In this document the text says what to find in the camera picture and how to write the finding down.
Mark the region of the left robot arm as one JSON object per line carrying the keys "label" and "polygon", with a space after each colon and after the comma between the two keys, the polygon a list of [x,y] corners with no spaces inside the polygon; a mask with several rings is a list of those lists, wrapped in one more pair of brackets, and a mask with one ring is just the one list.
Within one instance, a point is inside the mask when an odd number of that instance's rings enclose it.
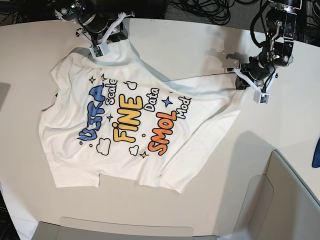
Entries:
{"label": "left robot arm", "polygon": [[287,67],[293,61],[294,35],[297,10],[302,8],[301,0],[261,1],[259,12],[250,24],[250,37],[261,49],[248,63],[241,63],[232,71],[237,75],[238,90],[256,86],[263,93],[277,76],[278,67]]}

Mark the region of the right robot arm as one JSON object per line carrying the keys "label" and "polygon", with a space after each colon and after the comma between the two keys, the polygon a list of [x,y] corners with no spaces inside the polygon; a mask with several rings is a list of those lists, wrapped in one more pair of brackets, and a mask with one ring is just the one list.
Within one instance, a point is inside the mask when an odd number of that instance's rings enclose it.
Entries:
{"label": "right robot arm", "polygon": [[51,2],[57,18],[63,21],[74,21],[94,34],[103,32],[108,24],[118,17],[117,13],[98,9],[91,0],[52,0]]}

